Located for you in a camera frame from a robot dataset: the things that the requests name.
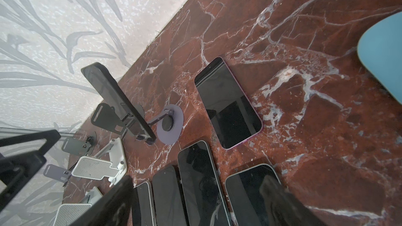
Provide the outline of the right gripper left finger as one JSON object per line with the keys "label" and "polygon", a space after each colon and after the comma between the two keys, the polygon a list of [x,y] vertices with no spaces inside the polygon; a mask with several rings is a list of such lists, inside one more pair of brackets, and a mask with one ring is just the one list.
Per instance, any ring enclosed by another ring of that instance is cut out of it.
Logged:
{"label": "right gripper left finger", "polygon": [[117,185],[71,225],[126,226],[130,215],[133,193],[132,177],[124,176]]}

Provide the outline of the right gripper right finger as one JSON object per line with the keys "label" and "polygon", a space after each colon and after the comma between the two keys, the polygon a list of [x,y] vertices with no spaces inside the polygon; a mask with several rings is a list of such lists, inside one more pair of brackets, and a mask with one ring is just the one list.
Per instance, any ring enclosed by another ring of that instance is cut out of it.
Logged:
{"label": "right gripper right finger", "polygon": [[264,200],[269,226],[325,225],[273,177],[264,177],[259,192]]}

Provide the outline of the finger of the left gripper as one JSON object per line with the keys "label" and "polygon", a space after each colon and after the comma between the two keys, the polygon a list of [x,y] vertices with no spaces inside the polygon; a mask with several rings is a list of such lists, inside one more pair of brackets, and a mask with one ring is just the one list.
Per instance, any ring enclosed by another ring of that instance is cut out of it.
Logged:
{"label": "finger of the left gripper", "polygon": [[13,200],[46,162],[46,158],[39,152],[26,152],[1,158],[1,181],[6,185],[1,191],[1,210]]}
{"label": "finger of the left gripper", "polygon": [[39,148],[38,151],[41,155],[45,155],[61,139],[61,135],[57,130],[54,129],[36,132],[33,134],[19,135],[15,137],[1,139],[1,147],[41,139],[45,139],[46,142]]}

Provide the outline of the white-edged phone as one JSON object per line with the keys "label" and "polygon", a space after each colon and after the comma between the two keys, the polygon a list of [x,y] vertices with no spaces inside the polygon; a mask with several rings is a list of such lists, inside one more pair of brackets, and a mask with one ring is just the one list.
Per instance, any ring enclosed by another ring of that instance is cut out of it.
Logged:
{"label": "white-edged phone", "polygon": [[240,226],[272,226],[260,187],[266,176],[279,181],[271,165],[259,164],[232,174],[225,180],[231,208]]}

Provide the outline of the grey small phone stand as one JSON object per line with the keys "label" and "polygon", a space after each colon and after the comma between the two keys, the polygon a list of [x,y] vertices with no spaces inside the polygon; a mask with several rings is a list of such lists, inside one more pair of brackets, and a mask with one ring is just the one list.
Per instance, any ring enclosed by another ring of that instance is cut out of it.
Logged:
{"label": "grey small phone stand", "polygon": [[71,177],[71,171],[62,167],[48,164],[43,175],[58,182],[66,183]]}

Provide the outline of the tall black phone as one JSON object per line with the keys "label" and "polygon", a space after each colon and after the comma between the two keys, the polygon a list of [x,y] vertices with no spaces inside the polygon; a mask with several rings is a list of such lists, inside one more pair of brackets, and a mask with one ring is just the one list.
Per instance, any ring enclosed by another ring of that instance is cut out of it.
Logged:
{"label": "tall black phone", "polygon": [[130,102],[105,66],[95,62],[83,67],[81,72],[104,99],[103,103],[113,106],[117,116],[126,125],[122,138],[130,132],[136,140],[145,141],[148,145],[155,143],[157,136],[145,121],[142,106],[134,106]]}

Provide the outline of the pink-edged black phone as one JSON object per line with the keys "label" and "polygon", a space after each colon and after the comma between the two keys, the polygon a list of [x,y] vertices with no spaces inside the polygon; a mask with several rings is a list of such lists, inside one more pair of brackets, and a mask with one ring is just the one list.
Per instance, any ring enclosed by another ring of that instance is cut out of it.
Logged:
{"label": "pink-edged black phone", "polygon": [[221,146],[229,150],[259,133],[263,122],[221,57],[194,79]]}

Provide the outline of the white small phone stand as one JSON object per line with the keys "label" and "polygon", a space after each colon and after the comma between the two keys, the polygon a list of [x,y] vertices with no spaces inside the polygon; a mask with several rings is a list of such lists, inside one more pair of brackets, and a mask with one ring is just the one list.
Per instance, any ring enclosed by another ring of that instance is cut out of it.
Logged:
{"label": "white small phone stand", "polygon": [[112,139],[93,157],[80,157],[72,176],[101,181],[108,178],[115,186],[127,173],[128,166],[121,138]]}

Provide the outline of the white folding phone stand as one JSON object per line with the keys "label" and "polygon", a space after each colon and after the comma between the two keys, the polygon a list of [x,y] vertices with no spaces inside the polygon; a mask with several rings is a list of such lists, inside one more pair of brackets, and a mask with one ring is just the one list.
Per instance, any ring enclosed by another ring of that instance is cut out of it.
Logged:
{"label": "white folding phone stand", "polygon": [[62,204],[57,210],[53,226],[69,226],[84,215],[102,196],[99,189],[93,187],[85,193],[85,197],[78,204]]}

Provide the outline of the dark grey phone stand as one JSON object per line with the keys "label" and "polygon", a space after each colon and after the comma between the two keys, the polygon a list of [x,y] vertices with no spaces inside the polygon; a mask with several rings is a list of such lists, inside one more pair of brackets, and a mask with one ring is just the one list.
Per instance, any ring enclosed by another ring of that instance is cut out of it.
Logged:
{"label": "dark grey phone stand", "polygon": [[126,125],[115,113],[113,106],[100,103],[91,117],[91,123],[99,128],[122,136],[126,131]]}

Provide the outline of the grey round stand of tall phone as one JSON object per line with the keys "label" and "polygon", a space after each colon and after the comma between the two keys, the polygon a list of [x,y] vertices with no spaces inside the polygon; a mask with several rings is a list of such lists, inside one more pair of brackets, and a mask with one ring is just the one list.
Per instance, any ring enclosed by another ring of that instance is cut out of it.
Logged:
{"label": "grey round stand of tall phone", "polygon": [[157,125],[157,138],[165,145],[175,144],[183,130],[184,113],[178,105],[169,104],[152,120],[147,122],[150,127]]}

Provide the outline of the light blue silicone spatula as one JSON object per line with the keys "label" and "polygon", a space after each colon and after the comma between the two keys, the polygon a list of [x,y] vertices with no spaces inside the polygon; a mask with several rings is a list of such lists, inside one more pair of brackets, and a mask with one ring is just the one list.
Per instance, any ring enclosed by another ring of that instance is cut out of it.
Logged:
{"label": "light blue silicone spatula", "polygon": [[359,60],[381,85],[402,102],[402,14],[370,27],[357,46]]}

